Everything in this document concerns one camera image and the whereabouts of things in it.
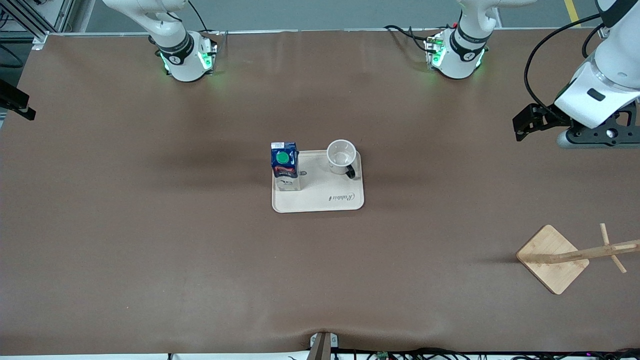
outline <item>beige tray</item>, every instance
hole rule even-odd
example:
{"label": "beige tray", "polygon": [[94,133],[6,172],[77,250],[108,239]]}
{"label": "beige tray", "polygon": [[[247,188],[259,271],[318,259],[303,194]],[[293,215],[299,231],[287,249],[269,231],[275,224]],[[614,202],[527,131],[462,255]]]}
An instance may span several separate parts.
{"label": "beige tray", "polygon": [[298,192],[283,192],[276,189],[272,177],[271,206],[279,213],[304,213],[309,211],[357,210],[364,205],[362,184],[362,162],[356,154],[354,179],[329,171],[325,150],[301,151],[300,186]]}

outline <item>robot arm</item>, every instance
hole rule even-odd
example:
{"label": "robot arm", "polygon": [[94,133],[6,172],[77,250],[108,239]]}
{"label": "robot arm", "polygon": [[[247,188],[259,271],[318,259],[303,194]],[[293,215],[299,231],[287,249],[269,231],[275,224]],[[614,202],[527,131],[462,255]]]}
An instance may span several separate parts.
{"label": "robot arm", "polygon": [[[513,119],[516,140],[554,126],[568,126],[557,139],[564,148],[638,147],[636,99],[640,97],[638,0],[596,0],[606,38],[580,65],[548,108],[530,104]],[[622,114],[628,116],[619,122]]]}
{"label": "robot arm", "polygon": [[173,12],[188,0],[103,0],[137,22],[160,49],[164,66],[179,81],[195,81],[213,69],[216,46],[195,31],[186,31]]}
{"label": "robot arm", "polygon": [[640,97],[640,42],[636,41],[640,4],[627,0],[596,3],[610,29],[609,37],[578,68],[554,103],[590,129]]}
{"label": "robot arm", "polygon": [[453,79],[463,79],[480,66],[484,46],[496,20],[492,8],[519,7],[536,0],[457,0],[462,5],[458,26],[435,35],[427,43],[429,65]]}

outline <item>mug handle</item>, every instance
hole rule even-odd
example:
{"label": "mug handle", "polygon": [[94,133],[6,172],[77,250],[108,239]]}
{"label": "mug handle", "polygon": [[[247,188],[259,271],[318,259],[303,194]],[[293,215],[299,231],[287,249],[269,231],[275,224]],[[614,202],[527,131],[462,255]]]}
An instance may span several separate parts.
{"label": "mug handle", "polygon": [[354,177],[356,177],[356,171],[353,170],[353,167],[351,165],[347,165],[347,172],[346,175],[350,178],[353,179]]}

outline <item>floor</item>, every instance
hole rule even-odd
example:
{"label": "floor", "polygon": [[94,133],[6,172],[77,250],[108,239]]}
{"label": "floor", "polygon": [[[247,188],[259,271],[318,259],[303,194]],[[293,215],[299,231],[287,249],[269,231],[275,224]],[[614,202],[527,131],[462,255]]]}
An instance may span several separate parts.
{"label": "floor", "polygon": [[[327,30],[402,27],[434,28],[453,23],[460,14],[455,0],[192,0],[207,27],[216,30]],[[559,27],[578,17],[596,13],[594,0],[538,0],[524,8],[500,10],[505,28]],[[190,8],[178,13],[188,29],[200,29]],[[102,0],[95,5],[87,32],[141,31],[131,19],[108,8]]]}

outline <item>black bracket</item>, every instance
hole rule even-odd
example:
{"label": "black bracket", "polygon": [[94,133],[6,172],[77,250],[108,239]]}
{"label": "black bracket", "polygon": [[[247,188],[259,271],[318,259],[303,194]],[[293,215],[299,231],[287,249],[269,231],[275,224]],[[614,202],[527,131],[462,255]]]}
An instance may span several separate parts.
{"label": "black bracket", "polygon": [[36,117],[36,111],[29,107],[29,95],[0,79],[0,108],[12,110],[27,120]]}
{"label": "black bracket", "polygon": [[579,145],[607,145],[640,143],[640,126],[636,124],[637,104],[632,102],[613,113],[595,129],[590,129],[571,119],[557,106],[548,107],[553,113],[538,104],[530,104],[513,118],[516,141],[528,134],[556,126],[568,126],[566,139]]}

